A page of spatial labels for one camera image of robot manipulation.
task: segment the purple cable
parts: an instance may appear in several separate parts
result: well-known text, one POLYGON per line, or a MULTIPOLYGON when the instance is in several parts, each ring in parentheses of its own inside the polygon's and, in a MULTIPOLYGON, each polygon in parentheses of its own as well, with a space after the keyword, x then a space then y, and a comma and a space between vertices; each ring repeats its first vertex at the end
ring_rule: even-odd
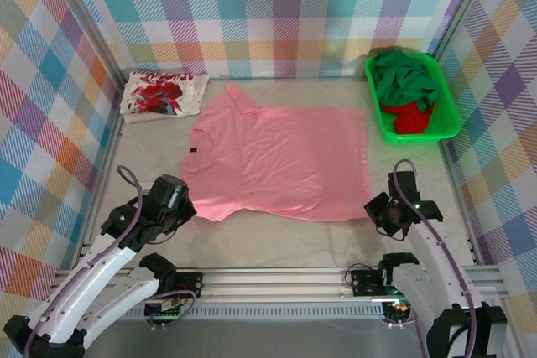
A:
POLYGON ((414 175, 417 176, 416 166, 414 165, 412 161, 410 161, 407 158, 399 160, 394 166, 395 189, 397 189, 397 192, 399 193, 399 196, 401 197, 403 202, 420 218, 420 220, 425 224, 425 226, 429 229, 430 233, 433 234, 436 241, 441 246, 442 250, 446 254, 447 260, 449 260, 451 264, 451 268, 453 268, 453 272, 455 273, 456 278, 459 281, 462 291, 464 292, 464 295, 467 299, 468 308, 470 310, 470 340, 468 341, 467 349, 464 353, 464 358, 471 358, 473 354, 474 346, 476 344, 477 317, 476 317, 476 309, 473 306, 473 302, 472 302, 472 296, 470 295, 470 290, 468 289, 466 281, 464 281, 464 277, 462 276, 462 273, 459 270, 459 267, 456 265, 455 258, 453 257, 453 255, 451 255, 450 250, 447 248, 440 234, 436 232, 435 227, 431 225, 431 223, 425 218, 425 216, 421 214, 421 212, 419 212, 418 209, 414 207, 414 205, 410 202, 410 200, 407 199, 407 197, 403 193, 403 190, 401 189, 401 186, 399 186, 399 181, 397 179, 397 168, 402 163, 407 163, 408 165, 410 165, 410 167, 414 171, 414 175))
MULTIPOLYGON (((170 291, 168 293, 160 293, 159 295, 153 295, 153 296, 151 296, 149 298, 146 298, 144 301, 152 301, 154 299, 166 298, 166 297, 169 297, 171 295, 185 295, 185 294, 190 295, 192 297, 192 303, 190 304, 188 309, 181 316, 179 316, 177 319, 172 320, 171 322, 169 322, 166 325, 166 327, 170 327, 170 326, 173 326, 174 324, 177 324, 183 318, 183 316, 185 316, 186 314, 188 314, 190 312, 190 310, 192 309, 192 307, 196 303, 196 300, 197 300, 196 294, 193 291, 190 291, 189 289, 178 289, 176 291, 170 291)), ((153 316, 151 316, 149 318, 149 324, 154 326, 153 316)))
POLYGON ((420 318, 418 317, 418 314, 416 314, 416 319, 414 321, 414 324, 416 326, 416 333, 418 334, 418 342, 420 343, 421 356, 423 358, 427 358, 428 354, 427 354, 427 350, 425 349, 423 336, 421 335, 420 324, 418 323, 419 321, 420 321, 420 318))
POLYGON ((111 243, 109 247, 107 247, 101 253, 98 253, 93 259, 91 259, 87 263, 87 266, 82 267, 78 272, 76 272, 75 275, 71 278, 71 280, 58 292, 58 295, 56 295, 56 297, 52 300, 52 302, 49 304, 47 309, 43 312, 43 314, 39 318, 38 323, 35 325, 34 329, 32 330, 32 333, 30 333, 30 336, 28 337, 28 341, 26 342, 26 345, 24 346, 24 353, 23 353, 24 358, 29 358, 30 347, 34 343, 34 339, 36 335, 39 333, 39 331, 41 330, 41 327, 43 326, 44 322, 42 322, 41 319, 48 318, 48 316, 54 310, 58 301, 61 300, 73 288, 73 284, 75 284, 84 273, 90 270, 89 267, 95 266, 95 264, 99 260, 101 260, 102 257, 106 256, 111 250, 116 248, 117 245, 119 245, 119 243, 123 239, 125 239, 128 233, 133 230, 134 226, 138 222, 138 218, 140 218, 140 215, 142 214, 142 201, 143 201, 142 186, 140 185, 140 182, 138 181, 138 178, 136 178, 136 175, 134 174, 134 172, 131 171, 126 166, 118 165, 117 172, 128 184, 136 188, 136 193, 138 195, 138 205, 136 206, 136 212, 134 213, 133 220, 125 229, 125 231, 113 243, 111 243), (131 179, 127 178, 127 176, 125 176, 125 173, 123 171, 125 171, 128 174, 128 176, 130 176, 131 179))

